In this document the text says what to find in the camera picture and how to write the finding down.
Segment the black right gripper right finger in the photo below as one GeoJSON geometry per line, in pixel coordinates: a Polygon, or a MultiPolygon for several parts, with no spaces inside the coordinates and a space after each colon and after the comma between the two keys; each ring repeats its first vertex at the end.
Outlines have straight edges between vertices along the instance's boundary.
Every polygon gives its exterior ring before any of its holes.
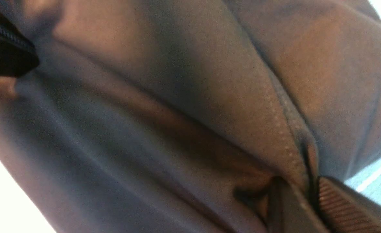
{"type": "Polygon", "coordinates": [[[319,215],[333,233],[381,233],[381,205],[332,177],[318,181],[319,215]]]}

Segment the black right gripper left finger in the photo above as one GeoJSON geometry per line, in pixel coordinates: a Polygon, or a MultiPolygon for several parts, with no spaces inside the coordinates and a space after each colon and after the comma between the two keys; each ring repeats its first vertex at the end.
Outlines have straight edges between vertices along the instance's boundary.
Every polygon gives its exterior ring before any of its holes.
{"type": "Polygon", "coordinates": [[[269,233],[329,233],[308,200],[297,188],[274,177],[268,189],[269,233]]]}

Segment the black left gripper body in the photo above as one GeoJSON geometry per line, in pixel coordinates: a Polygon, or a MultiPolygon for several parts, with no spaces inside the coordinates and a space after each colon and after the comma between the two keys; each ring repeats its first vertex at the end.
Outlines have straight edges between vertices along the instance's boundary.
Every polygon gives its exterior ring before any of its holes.
{"type": "Polygon", "coordinates": [[[34,45],[0,12],[0,76],[21,77],[39,63],[34,45]]]}

